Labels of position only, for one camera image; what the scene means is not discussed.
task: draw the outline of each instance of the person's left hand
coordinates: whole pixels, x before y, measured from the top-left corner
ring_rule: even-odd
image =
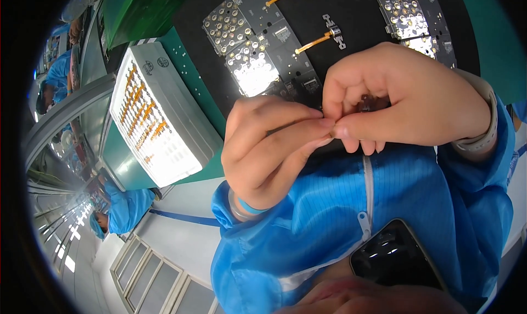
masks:
[[[277,96],[236,101],[221,154],[236,196],[257,210],[278,204],[313,151],[331,141],[335,121],[322,117],[318,110]]]

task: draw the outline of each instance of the blue cap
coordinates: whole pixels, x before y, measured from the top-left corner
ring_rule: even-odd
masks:
[[[92,212],[89,216],[89,226],[92,228],[93,233],[100,239],[104,239],[104,233],[102,232],[101,226],[97,222],[96,213]]]

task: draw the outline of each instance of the bracelet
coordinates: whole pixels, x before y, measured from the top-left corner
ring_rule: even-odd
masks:
[[[229,206],[230,206],[232,214],[235,215],[236,218],[238,220],[240,220],[240,221],[247,221],[247,220],[254,221],[254,220],[259,220],[260,219],[260,216],[258,215],[259,213],[255,214],[255,215],[247,215],[247,214],[244,214],[244,213],[240,212],[240,209],[234,203],[234,191],[232,190],[232,188],[229,189]]]
[[[454,69],[457,74],[463,77],[478,94],[487,102],[491,109],[491,125],[486,133],[479,135],[476,138],[460,139],[452,141],[452,144],[460,151],[477,152],[492,143],[493,139],[497,137],[497,100],[496,94],[492,87],[484,79],[467,73],[461,69]]]

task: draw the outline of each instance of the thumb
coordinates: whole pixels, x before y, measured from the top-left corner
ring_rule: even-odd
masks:
[[[406,103],[376,112],[352,113],[341,118],[333,129],[337,139],[367,139],[373,141],[405,142],[410,139],[411,113]]]

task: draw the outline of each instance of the black smartphone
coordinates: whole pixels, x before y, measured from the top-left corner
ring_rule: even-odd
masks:
[[[424,285],[447,291],[446,285],[412,229],[391,220],[349,257],[356,276],[380,285]]]

